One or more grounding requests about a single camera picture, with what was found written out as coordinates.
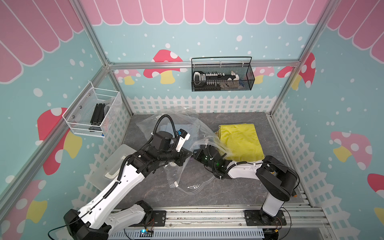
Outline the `clear plastic vacuum bag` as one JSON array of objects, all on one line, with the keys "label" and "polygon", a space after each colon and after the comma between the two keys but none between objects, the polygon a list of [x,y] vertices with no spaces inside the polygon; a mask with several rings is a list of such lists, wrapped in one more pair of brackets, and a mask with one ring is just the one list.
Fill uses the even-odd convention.
[{"label": "clear plastic vacuum bag", "polygon": [[229,178],[232,151],[192,107],[172,107],[137,123],[149,140],[170,188],[194,195],[214,179]]}]

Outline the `yellow green garment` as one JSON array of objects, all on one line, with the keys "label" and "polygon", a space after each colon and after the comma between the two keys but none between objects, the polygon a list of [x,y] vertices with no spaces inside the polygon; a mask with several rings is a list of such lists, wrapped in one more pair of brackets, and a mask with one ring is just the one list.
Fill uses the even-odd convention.
[{"label": "yellow green garment", "polygon": [[229,151],[227,160],[257,162],[265,158],[254,124],[220,125],[218,136]]}]

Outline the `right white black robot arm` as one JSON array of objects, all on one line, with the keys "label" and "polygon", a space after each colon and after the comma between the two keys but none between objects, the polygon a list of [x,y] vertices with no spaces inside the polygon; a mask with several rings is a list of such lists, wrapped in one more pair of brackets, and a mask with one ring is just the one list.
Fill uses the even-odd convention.
[{"label": "right white black robot arm", "polygon": [[225,159],[212,145],[201,145],[193,151],[193,158],[204,165],[215,178],[232,180],[237,178],[260,181],[267,189],[268,195],[258,212],[257,217],[262,225],[270,225],[282,220],[278,214],[284,203],[296,195],[300,184],[299,175],[295,170],[280,162],[273,156],[265,156],[256,162],[235,162]]}]

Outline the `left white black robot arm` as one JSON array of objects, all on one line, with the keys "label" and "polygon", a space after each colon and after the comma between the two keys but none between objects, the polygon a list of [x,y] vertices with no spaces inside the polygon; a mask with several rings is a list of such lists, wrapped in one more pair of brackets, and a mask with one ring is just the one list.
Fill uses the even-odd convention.
[{"label": "left white black robot arm", "polygon": [[183,147],[190,133],[176,130],[173,119],[162,115],[155,124],[150,139],[122,161],[117,177],[93,200],[64,215],[64,228],[74,240],[106,240],[115,232],[130,226],[145,229],[155,224],[153,208],[145,201],[114,213],[121,200],[149,174],[169,163],[182,166],[192,152]]}]

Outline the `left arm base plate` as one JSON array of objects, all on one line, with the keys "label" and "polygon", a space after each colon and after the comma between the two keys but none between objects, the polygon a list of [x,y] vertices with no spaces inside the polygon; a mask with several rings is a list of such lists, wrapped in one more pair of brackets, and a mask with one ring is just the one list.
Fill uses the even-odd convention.
[{"label": "left arm base plate", "polygon": [[129,218],[126,227],[164,227],[166,221],[166,211],[138,211]]}]

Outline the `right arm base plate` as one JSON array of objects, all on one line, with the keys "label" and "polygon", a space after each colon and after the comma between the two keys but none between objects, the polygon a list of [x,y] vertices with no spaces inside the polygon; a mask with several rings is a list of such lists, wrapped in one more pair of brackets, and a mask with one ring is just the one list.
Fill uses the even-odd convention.
[{"label": "right arm base plate", "polygon": [[287,221],[282,210],[279,210],[275,217],[271,217],[262,210],[245,210],[245,220],[247,226],[275,226],[282,227],[287,225]]}]

